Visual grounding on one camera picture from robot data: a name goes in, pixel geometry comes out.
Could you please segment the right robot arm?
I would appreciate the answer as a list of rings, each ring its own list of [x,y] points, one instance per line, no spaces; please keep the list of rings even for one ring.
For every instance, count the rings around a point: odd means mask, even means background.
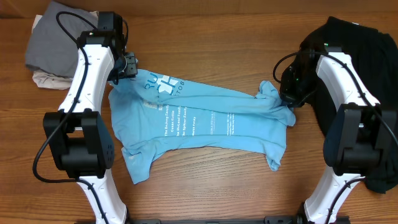
[[[302,47],[291,57],[294,61],[276,80],[280,97],[289,108],[308,103],[317,109],[318,123],[326,128],[326,168],[296,215],[265,217],[264,223],[349,223],[338,211],[397,143],[397,110],[381,106],[340,46]]]

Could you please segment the light blue t-shirt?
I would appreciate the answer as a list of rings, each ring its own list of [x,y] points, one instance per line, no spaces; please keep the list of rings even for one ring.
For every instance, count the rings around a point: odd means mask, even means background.
[[[135,184],[152,163],[174,149],[221,147],[262,153],[277,170],[295,124],[276,88],[261,82],[257,95],[139,70],[109,94],[112,126]]]

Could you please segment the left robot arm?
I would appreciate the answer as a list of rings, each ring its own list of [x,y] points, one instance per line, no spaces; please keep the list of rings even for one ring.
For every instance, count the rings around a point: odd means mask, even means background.
[[[44,116],[47,138],[32,165],[34,176],[48,183],[37,165],[49,147],[57,169],[67,173],[64,181],[84,191],[95,223],[132,223],[114,183],[114,143],[101,117],[106,85],[137,75],[136,57],[126,52],[127,40],[128,24],[115,12],[100,12],[97,25],[73,39],[78,47],[75,76],[58,111]]]

